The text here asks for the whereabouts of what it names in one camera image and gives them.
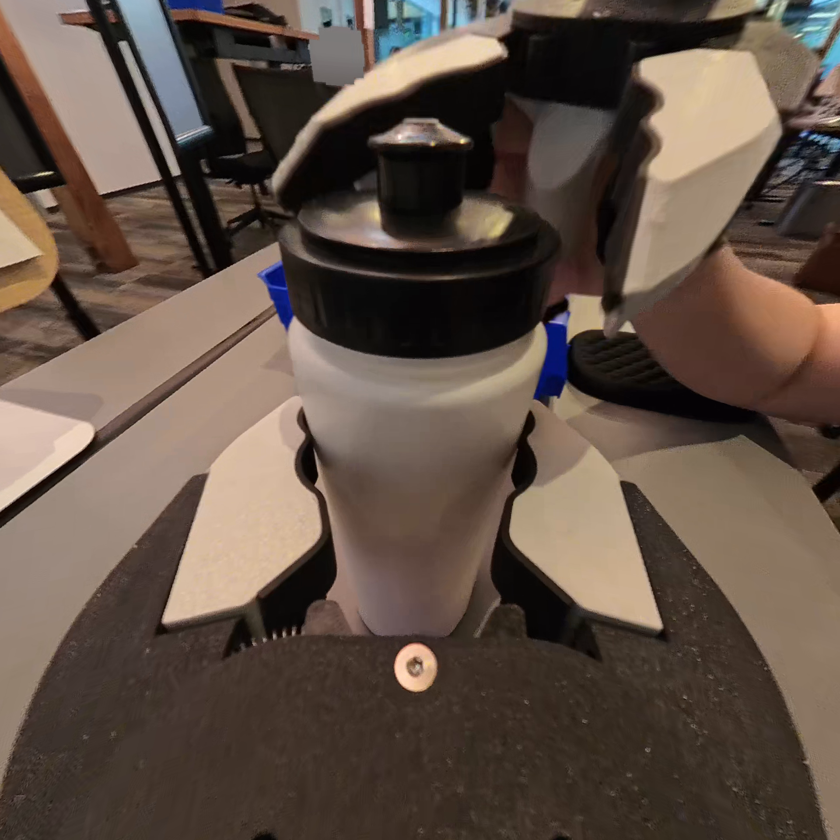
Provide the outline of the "black mesh office chair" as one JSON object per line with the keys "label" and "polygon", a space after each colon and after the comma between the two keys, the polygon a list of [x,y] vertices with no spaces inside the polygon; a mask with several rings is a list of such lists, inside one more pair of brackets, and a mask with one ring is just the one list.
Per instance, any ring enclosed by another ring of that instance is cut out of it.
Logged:
{"label": "black mesh office chair", "polygon": [[274,172],[310,117],[341,86],[315,81],[309,66],[283,70],[234,64],[233,70]]}

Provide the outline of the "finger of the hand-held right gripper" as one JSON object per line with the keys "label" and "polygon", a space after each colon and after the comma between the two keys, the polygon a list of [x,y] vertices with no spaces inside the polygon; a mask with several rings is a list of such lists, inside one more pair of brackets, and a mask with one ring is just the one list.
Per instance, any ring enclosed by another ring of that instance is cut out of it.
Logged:
{"label": "finger of the hand-held right gripper", "polygon": [[437,119],[469,137],[466,186],[486,189],[507,59],[497,38],[453,34],[418,43],[376,65],[336,93],[297,134],[272,177],[277,203],[294,214],[313,198],[353,190],[375,171],[369,138],[409,118]]}
{"label": "finger of the hand-held right gripper", "polygon": [[666,297],[711,251],[802,102],[819,59],[779,22],[747,23],[726,48],[636,63],[612,137],[600,207],[604,328]]}

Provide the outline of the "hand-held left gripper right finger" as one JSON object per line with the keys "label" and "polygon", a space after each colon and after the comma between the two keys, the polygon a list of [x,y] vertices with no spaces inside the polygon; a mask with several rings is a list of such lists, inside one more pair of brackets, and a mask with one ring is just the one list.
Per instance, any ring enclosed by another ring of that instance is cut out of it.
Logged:
{"label": "hand-held left gripper right finger", "polygon": [[528,637],[576,637],[593,623],[664,630],[622,482],[571,425],[533,402],[511,471],[490,578]]}

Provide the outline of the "person's right forearm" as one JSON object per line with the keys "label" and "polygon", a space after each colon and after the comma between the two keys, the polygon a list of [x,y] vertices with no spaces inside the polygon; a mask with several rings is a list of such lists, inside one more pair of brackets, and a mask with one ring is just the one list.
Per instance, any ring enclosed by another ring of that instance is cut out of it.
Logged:
{"label": "person's right forearm", "polygon": [[839,305],[811,306],[775,339],[764,414],[806,424],[839,421]]}

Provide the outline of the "blue plastic storage bin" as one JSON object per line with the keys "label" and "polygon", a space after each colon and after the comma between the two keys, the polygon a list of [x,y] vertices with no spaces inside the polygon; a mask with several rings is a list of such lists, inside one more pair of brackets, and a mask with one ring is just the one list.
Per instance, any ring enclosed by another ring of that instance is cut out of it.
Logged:
{"label": "blue plastic storage bin", "polygon": [[[280,261],[258,272],[284,330],[288,331],[293,320],[293,310],[287,288],[284,267]],[[548,345],[534,398],[548,406],[559,397],[566,383],[568,370],[569,302],[563,299],[550,307],[543,319]]]}

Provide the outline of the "instruction sheet on stand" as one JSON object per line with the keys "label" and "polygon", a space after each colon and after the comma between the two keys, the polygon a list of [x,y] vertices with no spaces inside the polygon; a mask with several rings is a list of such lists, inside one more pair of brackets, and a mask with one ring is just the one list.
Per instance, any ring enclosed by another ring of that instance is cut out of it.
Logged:
{"label": "instruction sheet on stand", "polygon": [[[43,212],[1,172],[1,312],[20,308],[52,290],[84,339],[95,324],[60,277],[59,253]],[[1,401],[1,509],[88,448],[89,422],[17,402]]]}

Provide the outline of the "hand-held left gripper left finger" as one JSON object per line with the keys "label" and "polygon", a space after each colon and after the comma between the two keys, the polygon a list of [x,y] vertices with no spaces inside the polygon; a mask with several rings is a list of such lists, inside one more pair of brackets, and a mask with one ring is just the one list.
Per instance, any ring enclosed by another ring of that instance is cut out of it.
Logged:
{"label": "hand-held left gripper left finger", "polygon": [[206,474],[163,610],[166,631],[243,621],[302,630],[335,582],[326,502],[298,396],[239,435]]}

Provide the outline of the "white plastic bottle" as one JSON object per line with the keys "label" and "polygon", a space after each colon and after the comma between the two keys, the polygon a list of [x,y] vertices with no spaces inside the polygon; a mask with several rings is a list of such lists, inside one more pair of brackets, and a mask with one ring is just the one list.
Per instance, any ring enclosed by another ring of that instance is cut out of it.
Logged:
{"label": "white plastic bottle", "polygon": [[430,360],[347,350],[297,318],[287,341],[362,622],[377,636],[450,635],[496,537],[545,328]]}

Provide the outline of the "black bottle lid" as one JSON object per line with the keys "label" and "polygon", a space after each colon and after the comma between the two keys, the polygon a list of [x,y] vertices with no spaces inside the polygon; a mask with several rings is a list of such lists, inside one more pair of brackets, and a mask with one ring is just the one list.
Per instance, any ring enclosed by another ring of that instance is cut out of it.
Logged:
{"label": "black bottle lid", "polygon": [[279,233],[290,307],[331,344],[432,360],[500,348],[547,306],[557,231],[465,188],[473,141],[436,119],[373,135],[375,192],[304,203]]}

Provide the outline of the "wooden table leg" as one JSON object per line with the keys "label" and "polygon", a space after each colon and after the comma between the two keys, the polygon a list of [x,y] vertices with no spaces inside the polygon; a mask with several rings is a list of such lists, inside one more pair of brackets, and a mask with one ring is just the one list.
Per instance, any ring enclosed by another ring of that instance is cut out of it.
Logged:
{"label": "wooden table leg", "polygon": [[11,80],[65,182],[52,192],[70,229],[104,270],[120,273],[136,267],[138,259],[94,185],[4,14],[1,15],[1,53]]}

